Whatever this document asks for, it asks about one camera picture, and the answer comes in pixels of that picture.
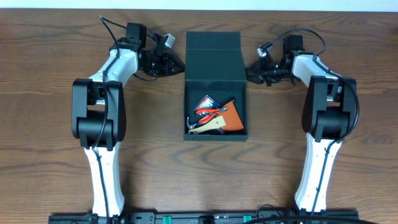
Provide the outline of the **dark green gift box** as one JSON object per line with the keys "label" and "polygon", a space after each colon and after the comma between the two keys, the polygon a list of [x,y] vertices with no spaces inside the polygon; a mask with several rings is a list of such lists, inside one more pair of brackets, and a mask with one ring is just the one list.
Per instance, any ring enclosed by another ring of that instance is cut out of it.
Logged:
{"label": "dark green gift box", "polygon": [[188,134],[186,141],[237,141],[248,139],[246,104],[246,72],[241,53],[239,32],[187,32],[185,59],[184,117],[190,122],[198,121],[194,107],[205,95],[212,97],[221,106],[231,100],[243,122],[240,131],[220,133],[211,130],[198,135]]}

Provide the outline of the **clear precision screwdriver set case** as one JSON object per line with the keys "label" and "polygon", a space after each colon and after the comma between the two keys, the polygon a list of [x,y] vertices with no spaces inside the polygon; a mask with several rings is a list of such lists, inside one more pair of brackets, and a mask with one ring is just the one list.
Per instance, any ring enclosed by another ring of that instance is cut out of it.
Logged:
{"label": "clear precision screwdriver set case", "polygon": [[199,109],[203,108],[210,108],[210,109],[216,109],[219,108],[220,104],[217,103],[212,97],[209,95],[205,95],[202,100],[194,107],[194,110],[197,111]]}

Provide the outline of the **orange scraper with wooden handle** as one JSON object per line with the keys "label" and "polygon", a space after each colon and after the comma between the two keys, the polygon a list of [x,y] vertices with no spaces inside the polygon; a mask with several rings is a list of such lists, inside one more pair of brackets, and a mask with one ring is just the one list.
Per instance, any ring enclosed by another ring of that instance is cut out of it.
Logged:
{"label": "orange scraper with wooden handle", "polygon": [[244,129],[243,122],[234,106],[228,110],[223,116],[216,117],[210,122],[200,125],[197,128],[188,129],[188,134],[201,134],[206,131],[220,129],[222,131],[240,131]]}

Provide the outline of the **red black handled pliers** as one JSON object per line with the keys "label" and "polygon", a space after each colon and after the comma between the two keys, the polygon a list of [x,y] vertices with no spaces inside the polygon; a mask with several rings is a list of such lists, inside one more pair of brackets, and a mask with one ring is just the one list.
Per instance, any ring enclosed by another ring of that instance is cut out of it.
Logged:
{"label": "red black handled pliers", "polygon": [[202,108],[196,110],[196,114],[204,114],[204,116],[198,121],[199,124],[205,124],[211,121],[213,118],[217,117],[219,114],[228,110],[228,107],[222,108]]}

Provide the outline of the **red black handled hammer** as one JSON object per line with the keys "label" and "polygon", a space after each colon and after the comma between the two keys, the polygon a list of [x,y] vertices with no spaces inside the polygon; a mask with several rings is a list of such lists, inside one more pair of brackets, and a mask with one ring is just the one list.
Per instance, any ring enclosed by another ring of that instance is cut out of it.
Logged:
{"label": "red black handled hammer", "polygon": [[[226,105],[224,105],[224,106],[222,106],[222,107],[228,107],[228,110],[229,110],[230,108],[232,108],[232,106],[234,106],[234,103],[235,103],[235,102],[236,102],[236,100],[231,100],[230,102],[228,102]],[[223,116],[226,112],[228,112],[228,110],[225,111],[225,112],[223,112],[223,113],[221,113],[221,114],[219,114],[217,117]],[[191,130],[191,129],[194,129],[194,128],[199,127],[200,125],[204,125],[204,124],[199,124],[198,121],[196,121],[195,123],[191,123],[191,122],[190,122],[190,117],[188,116],[188,117],[187,117],[187,120],[186,120],[187,128],[188,128],[189,130]]]}

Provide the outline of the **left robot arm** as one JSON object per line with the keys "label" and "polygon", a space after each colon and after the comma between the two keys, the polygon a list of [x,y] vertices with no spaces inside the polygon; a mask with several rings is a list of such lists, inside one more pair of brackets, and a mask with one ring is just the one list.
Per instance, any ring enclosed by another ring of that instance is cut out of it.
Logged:
{"label": "left robot arm", "polygon": [[72,85],[72,134],[90,164],[93,216],[111,223],[124,210],[119,178],[119,148],[126,133],[124,87],[139,71],[157,79],[182,73],[184,65],[168,50],[175,37],[159,35],[130,22],[126,35],[114,39],[104,65],[89,78]]}

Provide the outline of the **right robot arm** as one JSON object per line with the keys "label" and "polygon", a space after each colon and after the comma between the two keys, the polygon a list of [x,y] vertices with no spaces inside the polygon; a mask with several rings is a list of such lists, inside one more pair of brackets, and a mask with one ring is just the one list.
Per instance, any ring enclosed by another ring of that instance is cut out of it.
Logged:
{"label": "right robot arm", "polygon": [[284,37],[279,61],[272,59],[272,47],[269,42],[257,48],[259,60],[247,68],[246,77],[267,86],[297,80],[307,87],[302,112],[307,149],[295,204],[300,211],[321,213],[326,210],[326,193],[337,152],[359,119],[356,80],[333,72],[318,54],[306,51],[302,35]]}

